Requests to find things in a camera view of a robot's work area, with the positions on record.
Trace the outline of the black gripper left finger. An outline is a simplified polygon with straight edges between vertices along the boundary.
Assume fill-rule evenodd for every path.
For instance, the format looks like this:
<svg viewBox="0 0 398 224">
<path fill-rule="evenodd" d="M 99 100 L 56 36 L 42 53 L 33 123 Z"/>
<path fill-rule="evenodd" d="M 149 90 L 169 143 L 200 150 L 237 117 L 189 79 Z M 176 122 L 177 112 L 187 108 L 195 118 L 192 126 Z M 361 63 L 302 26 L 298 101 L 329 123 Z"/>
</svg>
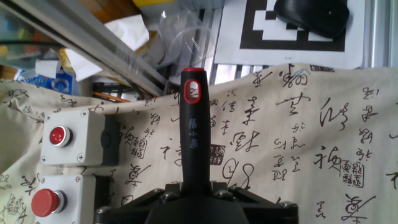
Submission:
<svg viewBox="0 0 398 224">
<path fill-rule="evenodd" d="M 181 186 L 181 182 L 166 184 L 165 189 L 151 190 L 121 207 L 101 207 L 95 211 L 94 223 L 145 223 L 153 209 L 180 198 Z"/>
</svg>

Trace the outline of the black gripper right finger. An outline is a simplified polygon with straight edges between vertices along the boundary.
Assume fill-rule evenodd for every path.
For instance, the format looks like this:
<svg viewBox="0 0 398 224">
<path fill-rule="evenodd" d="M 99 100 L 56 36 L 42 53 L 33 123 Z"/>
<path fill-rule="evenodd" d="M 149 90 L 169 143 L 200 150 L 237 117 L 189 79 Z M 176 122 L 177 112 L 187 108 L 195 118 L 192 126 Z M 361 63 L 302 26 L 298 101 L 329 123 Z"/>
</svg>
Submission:
<svg viewBox="0 0 398 224">
<path fill-rule="evenodd" d="M 289 201 L 266 200 L 242 187 L 228 187 L 226 182 L 211 181 L 214 198 L 237 205 L 248 223 L 298 224 L 299 206 Z"/>
</svg>

